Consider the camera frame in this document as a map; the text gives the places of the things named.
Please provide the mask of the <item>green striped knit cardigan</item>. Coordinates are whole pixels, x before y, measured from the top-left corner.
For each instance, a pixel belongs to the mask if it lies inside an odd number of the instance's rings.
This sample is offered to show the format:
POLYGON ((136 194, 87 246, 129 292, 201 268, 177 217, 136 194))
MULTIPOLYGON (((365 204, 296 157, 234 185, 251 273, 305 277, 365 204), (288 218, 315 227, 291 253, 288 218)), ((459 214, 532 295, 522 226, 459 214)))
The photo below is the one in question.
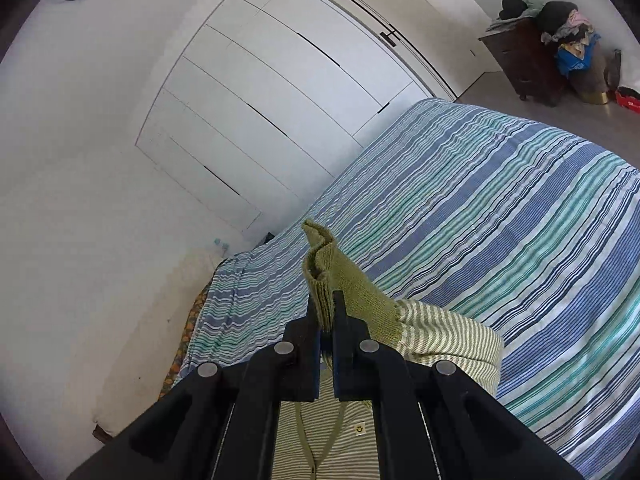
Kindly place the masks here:
MULTIPOLYGON (((448 360, 489 394, 496 394, 502 338, 489 327, 414 299, 386 296, 338 248, 325 226, 303 224, 309 250, 303 261, 322 332, 334 325, 334 292, 341 292, 349 316, 365 322, 370 336, 407 361, 433 365, 448 360)), ((280 408, 272 475, 276 479, 376 479, 378 452, 372 406, 334 396, 332 368, 320 374, 320 396, 311 403, 280 408)))

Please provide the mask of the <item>pile of clothes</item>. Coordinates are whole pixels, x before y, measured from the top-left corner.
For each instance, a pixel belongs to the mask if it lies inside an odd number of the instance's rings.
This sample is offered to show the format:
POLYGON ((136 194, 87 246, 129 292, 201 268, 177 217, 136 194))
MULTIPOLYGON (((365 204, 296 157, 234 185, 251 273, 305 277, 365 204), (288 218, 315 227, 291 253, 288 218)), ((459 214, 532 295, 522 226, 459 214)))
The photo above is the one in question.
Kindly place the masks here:
POLYGON ((502 0, 498 18, 488 32, 529 18, 540 41, 554 53, 560 73, 582 72, 591 66, 600 36, 575 3, 552 0, 502 0))

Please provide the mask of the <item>orange patterned mattress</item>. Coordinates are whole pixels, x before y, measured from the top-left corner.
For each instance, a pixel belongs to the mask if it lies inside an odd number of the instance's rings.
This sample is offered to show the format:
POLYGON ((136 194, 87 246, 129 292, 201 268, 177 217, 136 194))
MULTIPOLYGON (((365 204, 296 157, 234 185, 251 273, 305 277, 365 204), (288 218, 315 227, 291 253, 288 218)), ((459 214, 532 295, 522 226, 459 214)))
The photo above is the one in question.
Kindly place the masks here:
POLYGON ((169 370, 163 380, 160 394, 158 395, 160 399, 170 391, 172 385, 176 380, 176 377, 180 372, 180 368, 182 367, 182 363, 184 361, 184 358, 186 357, 186 352, 189 348, 190 340, 192 338, 196 322, 198 322, 198 317, 200 316, 200 312, 204 307, 209 287, 210 282, 205 285, 205 287, 195 298, 188 316, 186 317, 186 324, 184 324, 182 333, 180 335, 178 349, 174 355, 171 366, 169 367, 169 370))

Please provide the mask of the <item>blue striped bed sheet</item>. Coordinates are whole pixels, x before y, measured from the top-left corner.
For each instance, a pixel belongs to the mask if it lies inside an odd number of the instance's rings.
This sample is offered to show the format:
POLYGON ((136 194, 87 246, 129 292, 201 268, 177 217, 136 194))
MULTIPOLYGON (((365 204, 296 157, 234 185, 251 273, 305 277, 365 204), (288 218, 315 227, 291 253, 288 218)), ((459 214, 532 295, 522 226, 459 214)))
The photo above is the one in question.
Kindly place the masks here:
POLYGON ((386 295, 495 330, 498 400, 583 477, 638 477, 636 168, 541 122, 428 99, 306 216, 386 295))

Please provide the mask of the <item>red box on floor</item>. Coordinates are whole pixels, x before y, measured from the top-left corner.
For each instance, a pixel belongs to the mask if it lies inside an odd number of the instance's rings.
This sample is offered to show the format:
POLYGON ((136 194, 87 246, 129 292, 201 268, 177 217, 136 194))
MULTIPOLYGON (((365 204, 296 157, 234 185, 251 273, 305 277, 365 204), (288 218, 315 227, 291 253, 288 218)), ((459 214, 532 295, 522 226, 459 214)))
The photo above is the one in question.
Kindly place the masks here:
POLYGON ((640 93, 636 90, 620 87, 615 91, 615 99, 619 106, 640 113, 640 93))

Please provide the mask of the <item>gold waste bin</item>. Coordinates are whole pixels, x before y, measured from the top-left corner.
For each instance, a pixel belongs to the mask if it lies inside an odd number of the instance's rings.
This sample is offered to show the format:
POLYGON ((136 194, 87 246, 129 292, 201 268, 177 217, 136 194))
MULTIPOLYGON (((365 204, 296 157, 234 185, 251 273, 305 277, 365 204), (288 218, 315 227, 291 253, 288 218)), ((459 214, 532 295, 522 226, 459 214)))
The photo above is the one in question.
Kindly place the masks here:
POLYGON ((605 62, 593 61, 586 70, 572 70, 568 74, 570 85, 579 99, 593 105, 608 104, 610 97, 605 70, 605 62))

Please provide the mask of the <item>dark wooden dresser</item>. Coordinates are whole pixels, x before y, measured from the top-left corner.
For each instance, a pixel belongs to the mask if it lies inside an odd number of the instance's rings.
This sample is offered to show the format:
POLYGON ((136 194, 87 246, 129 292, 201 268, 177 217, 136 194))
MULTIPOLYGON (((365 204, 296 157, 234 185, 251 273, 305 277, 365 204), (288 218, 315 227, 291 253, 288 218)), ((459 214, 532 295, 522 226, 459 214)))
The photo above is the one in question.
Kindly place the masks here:
POLYGON ((522 18, 486 32, 480 42, 488 49, 522 101, 532 98, 557 106, 565 88, 555 58, 540 41, 531 18, 522 18))

